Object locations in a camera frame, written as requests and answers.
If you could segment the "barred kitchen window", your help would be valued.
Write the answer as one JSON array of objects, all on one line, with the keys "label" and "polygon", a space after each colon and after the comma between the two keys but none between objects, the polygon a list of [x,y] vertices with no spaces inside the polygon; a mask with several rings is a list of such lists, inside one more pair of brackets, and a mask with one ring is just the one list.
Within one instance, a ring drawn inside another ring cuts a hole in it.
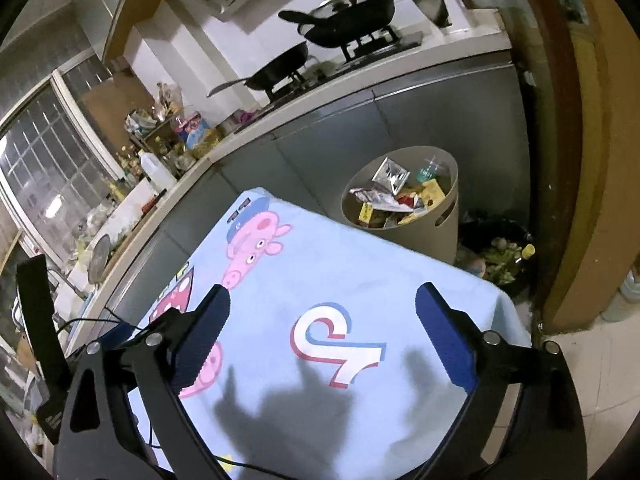
[{"label": "barred kitchen window", "polygon": [[56,266],[70,266],[79,227],[124,177],[81,100],[112,72],[91,49],[1,109],[1,197]]}]

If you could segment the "Peppa Pig blue tablecloth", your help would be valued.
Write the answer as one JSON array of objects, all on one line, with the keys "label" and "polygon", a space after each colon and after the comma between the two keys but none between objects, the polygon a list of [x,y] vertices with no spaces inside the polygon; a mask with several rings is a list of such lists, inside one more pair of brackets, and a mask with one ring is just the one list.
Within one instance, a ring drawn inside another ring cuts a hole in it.
[{"label": "Peppa Pig blue tablecloth", "polygon": [[530,343],[496,286],[263,188],[213,220],[112,308],[145,326],[228,289],[228,321],[180,400],[232,478],[396,479],[430,458],[466,393],[416,315],[425,283],[480,330]]}]

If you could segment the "beige round trash bin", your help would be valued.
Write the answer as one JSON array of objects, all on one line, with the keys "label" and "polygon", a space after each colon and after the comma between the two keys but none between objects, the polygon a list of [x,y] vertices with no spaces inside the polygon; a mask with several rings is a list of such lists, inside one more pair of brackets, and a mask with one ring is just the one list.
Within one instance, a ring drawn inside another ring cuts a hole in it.
[{"label": "beige round trash bin", "polygon": [[458,244],[458,164],[434,146],[388,152],[348,182],[341,211],[352,226],[451,264]]}]

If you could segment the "black bin with vegetable scraps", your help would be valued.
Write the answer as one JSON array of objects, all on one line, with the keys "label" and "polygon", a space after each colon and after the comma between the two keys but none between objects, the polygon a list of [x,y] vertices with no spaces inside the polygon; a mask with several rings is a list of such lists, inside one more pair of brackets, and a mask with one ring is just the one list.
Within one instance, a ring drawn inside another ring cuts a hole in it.
[{"label": "black bin with vegetable scraps", "polygon": [[528,289],[536,248],[525,226],[505,216],[465,218],[454,265],[514,298]]}]

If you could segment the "black wok with lid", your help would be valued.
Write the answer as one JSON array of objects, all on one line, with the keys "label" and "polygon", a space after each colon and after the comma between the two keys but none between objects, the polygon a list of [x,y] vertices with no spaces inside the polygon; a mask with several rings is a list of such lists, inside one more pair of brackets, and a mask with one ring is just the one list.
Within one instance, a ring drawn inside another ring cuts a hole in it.
[{"label": "black wok with lid", "polygon": [[295,24],[307,41],[335,49],[382,30],[394,14],[394,0],[329,0],[309,12],[282,10],[278,18]]}]

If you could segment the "blue snack package on counter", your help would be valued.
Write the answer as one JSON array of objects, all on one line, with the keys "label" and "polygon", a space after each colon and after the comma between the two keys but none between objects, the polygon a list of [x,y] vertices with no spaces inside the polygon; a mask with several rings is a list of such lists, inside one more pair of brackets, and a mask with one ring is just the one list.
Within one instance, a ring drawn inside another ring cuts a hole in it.
[{"label": "blue snack package on counter", "polygon": [[175,133],[178,134],[186,148],[190,150],[205,139],[209,130],[208,122],[199,112],[196,112],[179,122],[175,128]]}]

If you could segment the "dark red snack bag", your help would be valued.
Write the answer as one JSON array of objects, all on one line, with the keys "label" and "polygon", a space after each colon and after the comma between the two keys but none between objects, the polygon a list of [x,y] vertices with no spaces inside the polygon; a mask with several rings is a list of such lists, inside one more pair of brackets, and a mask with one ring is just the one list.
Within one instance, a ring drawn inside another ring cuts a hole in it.
[{"label": "dark red snack bag", "polygon": [[424,208],[424,201],[422,200],[421,195],[416,191],[401,191],[395,197],[395,200],[398,204],[409,207],[411,210]]}]

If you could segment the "white plastic jug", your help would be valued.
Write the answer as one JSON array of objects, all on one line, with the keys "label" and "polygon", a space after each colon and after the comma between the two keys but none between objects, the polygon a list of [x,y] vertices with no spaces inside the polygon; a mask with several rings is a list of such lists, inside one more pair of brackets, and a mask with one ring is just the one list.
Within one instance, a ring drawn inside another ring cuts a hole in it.
[{"label": "white plastic jug", "polygon": [[139,159],[143,172],[158,192],[169,191],[178,183],[174,175],[153,153],[140,151]]}]

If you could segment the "orange white snack bag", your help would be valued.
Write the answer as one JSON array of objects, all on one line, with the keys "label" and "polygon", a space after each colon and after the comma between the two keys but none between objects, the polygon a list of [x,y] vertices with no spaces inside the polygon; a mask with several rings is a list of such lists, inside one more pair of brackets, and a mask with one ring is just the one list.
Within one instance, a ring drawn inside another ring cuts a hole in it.
[{"label": "orange white snack bag", "polygon": [[370,181],[360,188],[351,188],[349,194],[374,210],[408,214],[413,210],[398,204],[395,197],[405,187],[409,177],[409,170],[394,162],[393,159],[385,157]]}]

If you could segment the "grey lower cabinets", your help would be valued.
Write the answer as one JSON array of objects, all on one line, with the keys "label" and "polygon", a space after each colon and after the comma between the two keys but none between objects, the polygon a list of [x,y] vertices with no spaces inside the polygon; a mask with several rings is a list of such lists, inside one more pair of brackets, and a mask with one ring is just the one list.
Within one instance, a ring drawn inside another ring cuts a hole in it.
[{"label": "grey lower cabinets", "polygon": [[265,119],[222,142],[156,206],[78,316],[76,348],[113,316],[140,320],[205,235],[249,188],[331,219],[368,162],[413,145],[456,159],[462,212],[529,216],[525,110],[509,52],[419,70],[364,87],[276,126]]}]

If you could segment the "steel sink faucet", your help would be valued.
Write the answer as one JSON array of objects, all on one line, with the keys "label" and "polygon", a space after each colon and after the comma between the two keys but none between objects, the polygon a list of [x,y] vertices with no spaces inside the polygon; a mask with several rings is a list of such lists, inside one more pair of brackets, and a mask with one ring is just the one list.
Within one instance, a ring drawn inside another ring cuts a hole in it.
[{"label": "steel sink faucet", "polygon": [[70,288],[76,296],[78,296],[81,300],[86,300],[89,295],[76,287],[66,276],[54,266],[48,266],[47,272],[57,278],[61,283],[65,284],[68,288]]}]

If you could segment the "black gas stove top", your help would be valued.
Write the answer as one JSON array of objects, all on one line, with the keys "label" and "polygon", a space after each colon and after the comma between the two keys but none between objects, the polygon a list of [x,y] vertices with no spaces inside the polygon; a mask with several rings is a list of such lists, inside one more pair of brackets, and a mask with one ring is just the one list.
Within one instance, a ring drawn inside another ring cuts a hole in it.
[{"label": "black gas stove top", "polygon": [[354,70],[382,61],[383,58],[420,47],[425,37],[421,29],[404,34],[393,26],[387,26],[374,35],[363,38],[360,44],[349,44],[340,55],[327,61],[319,61],[308,55],[307,64],[296,73],[284,78],[268,94],[269,102],[254,110],[238,110],[232,114],[235,121],[232,133],[240,132],[253,122],[274,112],[279,107],[300,98],[303,94],[327,84]]}]

